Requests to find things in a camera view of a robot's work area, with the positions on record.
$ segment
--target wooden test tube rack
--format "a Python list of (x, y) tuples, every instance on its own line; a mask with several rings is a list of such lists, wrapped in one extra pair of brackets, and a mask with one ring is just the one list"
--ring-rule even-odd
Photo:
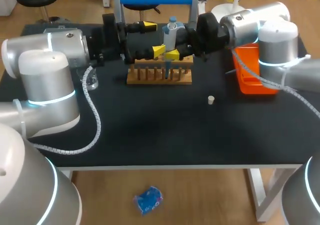
[(128, 70), (127, 84), (141, 85), (190, 85), (192, 84), (191, 65), (193, 57), (188, 56), (183, 60), (174, 60), (166, 78), (166, 65), (162, 57), (157, 60), (136, 60)]

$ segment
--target white spiral cable wrap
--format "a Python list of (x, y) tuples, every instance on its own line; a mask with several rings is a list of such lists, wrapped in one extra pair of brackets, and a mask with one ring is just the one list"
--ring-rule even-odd
[(85, 96), (85, 99), (87, 100), (93, 115), (95, 117), (95, 121), (96, 121), (96, 133), (95, 136), (93, 138), (93, 140), (85, 147), (77, 149), (77, 150), (62, 150), (62, 149), (58, 149), (58, 148), (54, 148), (54, 147), (50, 147), (50, 146), (45, 146), (45, 145), (40, 145), (40, 144), (33, 144), (35, 148), (37, 149), (41, 149), (41, 150), (45, 150), (45, 151), (49, 151), (55, 154), (62, 154), (62, 155), (77, 155), (77, 154), (81, 154), (84, 153), (86, 151), (88, 151), (89, 149), (91, 149), (98, 141), (100, 134), (101, 134), (101, 120), (100, 120), (100, 116), (99, 113), (94, 105), (94, 103), (92, 102), (90, 95), (88, 93), (88, 89), (87, 89), (87, 78), (89, 73), (92, 70), (92, 66), (89, 66), (83, 75), (82, 78), (82, 89), (83, 89), (83, 93)]
[(250, 70), (250, 68), (248, 68), (245, 63), (240, 59), (240, 57), (238, 56), (238, 54), (236, 53), (235, 50), (232, 49), (232, 54), (235, 56), (235, 58), (237, 59), (238, 63), (248, 72), (250, 73), (252, 76), (254, 76), (255, 78), (257, 78), (258, 80), (260, 80), (261, 82), (265, 83), (265, 84), (269, 84), (271, 86), (274, 86), (278, 89), (281, 89), (283, 91), (285, 91), (286, 93), (292, 94), (293, 96), (295, 96), (296, 98), (298, 98), (301, 102), (303, 102), (312, 112), (315, 113), (315, 115), (320, 118), (320, 112), (310, 103), (308, 102), (308, 100), (306, 100), (303, 96), (301, 96), (299, 93), (297, 93), (295, 90), (293, 90), (292, 88), (288, 87), (288, 86), (284, 86), (281, 84), (278, 84), (276, 82), (273, 81), (269, 81), (257, 74), (255, 74), (253, 71)]

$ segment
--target black table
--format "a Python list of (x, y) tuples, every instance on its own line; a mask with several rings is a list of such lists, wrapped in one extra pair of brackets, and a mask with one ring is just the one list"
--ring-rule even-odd
[[(22, 35), (42, 33), (56, 24), (27, 25)], [(65, 24), (88, 35), (94, 24)], [(160, 33), (130, 34), (129, 46), (143, 49), (160, 44)], [(300, 55), (306, 54), (299, 41)], [(270, 167), (298, 165), (319, 148), (320, 120), (298, 99), (241, 94), (230, 51), (212, 53), (207, 62), (195, 58), (192, 85), (126, 85), (128, 67), (122, 61), (97, 68), (99, 87), (90, 96), (102, 120), (98, 143), (73, 156), (41, 151), (57, 167), (111, 169), (118, 166)], [(81, 119), (74, 128), (33, 138), (32, 142), (73, 150), (94, 137), (94, 116), (75, 71)], [(316, 108), (320, 95), (301, 92)], [(208, 105), (208, 96), (215, 97)], [(26, 99), (21, 80), (5, 72), (0, 101)]]

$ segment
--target blue plastic bag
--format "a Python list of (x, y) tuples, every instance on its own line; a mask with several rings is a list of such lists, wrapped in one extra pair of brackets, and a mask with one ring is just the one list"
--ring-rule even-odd
[(155, 209), (164, 198), (159, 189), (151, 186), (147, 191), (139, 196), (135, 196), (133, 201), (136, 203), (142, 215)]

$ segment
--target orange container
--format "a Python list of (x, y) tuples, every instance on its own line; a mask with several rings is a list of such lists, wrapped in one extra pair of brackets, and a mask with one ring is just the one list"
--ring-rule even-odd
[[(260, 75), (258, 44), (253, 43), (241, 46), (236, 48), (235, 51), (248, 68), (250, 68), (254, 73)], [(233, 62), (236, 69), (239, 87), (243, 94), (276, 94), (278, 92), (276, 89), (264, 87), (257, 78), (243, 69), (234, 55)]]

